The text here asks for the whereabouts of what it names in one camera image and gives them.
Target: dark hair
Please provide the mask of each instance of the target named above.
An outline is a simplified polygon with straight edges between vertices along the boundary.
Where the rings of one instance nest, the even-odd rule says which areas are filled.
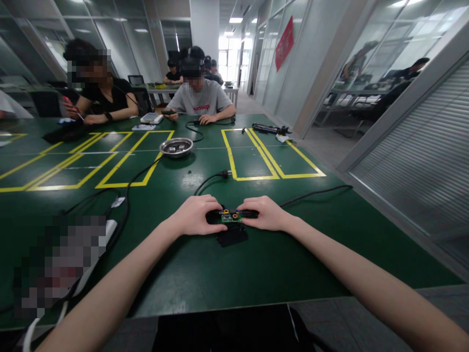
[[[75,66],[91,66],[95,61],[103,61],[103,53],[93,44],[83,39],[73,39],[65,47],[64,59],[71,61]]]
[[[181,59],[185,59],[187,57],[192,57],[200,60],[205,59],[205,53],[199,46],[193,46],[192,48],[190,48],[190,50],[191,52],[189,53],[189,49],[182,49],[180,54]]]
[[[421,64],[426,64],[428,61],[430,61],[430,58],[420,58],[412,66],[417,66]]]

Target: floor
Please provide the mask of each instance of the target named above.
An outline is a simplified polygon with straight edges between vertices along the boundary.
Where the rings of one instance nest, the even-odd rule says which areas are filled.
[[[237,110],[239,114],[264,113],[275,121],[259,103],[241,91]],[[308,132],[304,147],[334,171],[359,138],[344,138],[332,127],[313,127]],[[418,292],[469,333],[469,285],[429,288]],[[310,331],[338,351],[411,351],[355,298],[300,302],[291,306],[300,313]],[[103,350],[151,351],[157,322],[158,318],[127,319]]]

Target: green workbench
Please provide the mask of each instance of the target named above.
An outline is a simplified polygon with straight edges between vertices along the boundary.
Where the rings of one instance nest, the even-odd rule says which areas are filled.
[[[0,149],[2,261],[0,294],[13,301],[13,268],[32,265],[28,258],[53,215],[100,187],[119,187],[148,166],[161,142],[198,137],[177,123],[162,121],[153,132],[133,132],[137,119],[105,125],[75,143],[50,145],[41,136],[59,125],[55,119],[0,121],[12,143]],[[169,217],[208,176],[223,169],[236,179],[214,179],[202,189],[228,208],[247,197],[268,195],[278,203],[343,182],[295,143],[282,144],[259,134],[253,122],[271,124],[264,115],[238,115],[232,126],[198,129],[205,138],[184,159],[163,158],[130,189],[131,214],[108,256],[99,261],[74,306],[107,272],[134,249],[159,222]],[[99,215],[115,198],[112,192],[84,214]],[[119,222],[123,206],[110,215]],[[357,251],[413,288],[461,284],[462,281],[420,248],[353,190],[311,196],[286,207],[292,214]],[[347,296],[347,289],[301,244],[281,232],[248,228],[249,239],[221,248],[215,237],[183,236],[166,252],[145,281],[131,317],[269,305]],[[55,322],[54,306],[41,323]],[[23,327],[28,319],[0,315],[0,329]]]

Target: white wall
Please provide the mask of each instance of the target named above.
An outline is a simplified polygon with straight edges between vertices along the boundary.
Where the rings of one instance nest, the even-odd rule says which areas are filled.
[[[191,0],[192,45],[218,62],[220,3],[218,0]]]

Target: person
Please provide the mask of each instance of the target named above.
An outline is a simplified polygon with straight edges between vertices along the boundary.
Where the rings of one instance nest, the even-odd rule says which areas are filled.
[[[204,59],[204,65],[205,65],[205,79],[215,81],[219,85],[222,85],[223,82],[220,80],[220,77],[217,75],[212,74],[211,68],[212,68],[212,57],[207,55]]]
[[[168,67],[170,71],[163,78],[164,84],[183,84],[184,79],[182,78],[181,72],[177,69],[176,63],[172,60],[168,60]]]
[[[209,211],[221,209],[211,195],[189,197],[97,283],[36,351],[100,350],[127,315],[146,277],[178,237],[227,230],[224,224],[206,221]],[[287,213],[267,196],[244,199],[237,209],[259,212],[257,219],[243,218],[245,225],[286,232],[304,245],[371,313],[415,351],[469,351],[466,332],[419,293]]]
[[[72,81],[85,85],[76,106],[65,103],[68,117],[80,119],[80,115],[86,114],[93,102],[98,102],[104,112],[87,115],[84,118],[87,125],[125,120],[138,115],[138,105],[130,83],[112,76],[108,71],[107,57],[92,44],[73,39],[66,45],[64,58],[76,68]]]
[[[198,46],[183,49],[181,52],[181,72],[184,84],[177,90],[167,105],[174,114],[165,115],[172,121],[178,118],[177,112],[200,115],[201,125],[230,118],[236,114],[236,107],[228,98],[220,84],[205,78],[205,54]]]
[[[0,90],[0,120],[14,118],[32,119],[34,117],[15,99]]]
[[[420,58],[411,67],[404,68],[396,72],[393,77],[395,78],[396,83],[402,81],[408,81],[412,78],[417,77],[420,74],[420,70],[424,68],[427,62],[430,61],[430,58]]]
[[[363,65],[366,61],[366,54],[378,45],[378,41],[366,42],[350,61],[345,65],[341,73],[341,79],[351,86],[362,75]]]
[[[216,69],[216,60],[212,59],[212,68],[210,69],[210,72],[214,74],[215,76],[218,76],[220,79],[221,84],[223,84],[223,77],[221,77],[220,72]]]

